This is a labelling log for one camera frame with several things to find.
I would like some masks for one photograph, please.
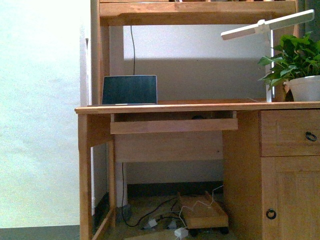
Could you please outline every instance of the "cabinet door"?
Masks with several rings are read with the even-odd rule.
[[[320,156],[263,157],[261,162],[263,239],[320,239]],[[274,219],[266,216],[269,209]]]

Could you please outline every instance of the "green leaves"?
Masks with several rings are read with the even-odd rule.
[[[264,81],[271,89],[285,81],[320,75],[320,41],[312,41],[310,34],[307,32],[301,38],[283,35],[280,44],[273,48],[280,53],[273,57],[263,56],[258,62],[261,66],[274,64],[259,81]]]

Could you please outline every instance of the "black cable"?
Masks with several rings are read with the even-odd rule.
[[[180,218],[176,217],[176,216],[162,216],[159,219],[155,220],[157,223],[159,221],[161,221],[162,219],[177,219],[177,220],[181,220]]]
[[[132,39],[132,45],[133,45],[133,75],[136,75],[136,48],[135,48],[134,35],[132,33],[132,25],[130,26],[130,32],[131,32],[131,39]]]
[[[178,203],[178,200],[174,202],[174,204],[172,205],[172,207],[170,208],[171,212],[173,212],[174,210],[174,206]]]
[[[128,227],[131,227],[131,228],[134,228],[136,226],[138,226],[140,224],[140,222],[142,221],[142,219],[144,219],[146,216],[149,216],[150,214],[153,214],[155,211],[157,211],[163,204],[166,204],[174,199],[177,199],[178,197],[174,197],[174,198],[171,198],[169,200],[166,200],[162,203],[160,203],[153,211],[145,214],[144,216],[142,216],[138,222],[135,224],[135,225],[130,225],[128,224],[128,222],[126,221],[125,219],[125,215],[124,215],[124,198],[125,198],[125,174],[124,174],[124,163],[122,163],[122,202],[121,202],[121,216],[122,216],[122,219],[125,223],[125,225],[127,225]]]

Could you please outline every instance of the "potted plant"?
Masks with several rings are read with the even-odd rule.
[[[310,39],[311,32],[303,37],[283,35],[280,44],[273,49],[279,54],[264,56],[258,62],[273,67],[260,78],[269,89],[285,84],[289,86],[295,101],[320,101],[320,41]]]

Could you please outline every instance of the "caster wheel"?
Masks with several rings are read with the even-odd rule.
[[[229,228],[227,226],[220,227],[219,231],[220,231],[221,234],[226,235],[226,234],[229,233]]]
[[[196,237],[198,235],[198,229],[189,229],[189,234],[191,237]]]

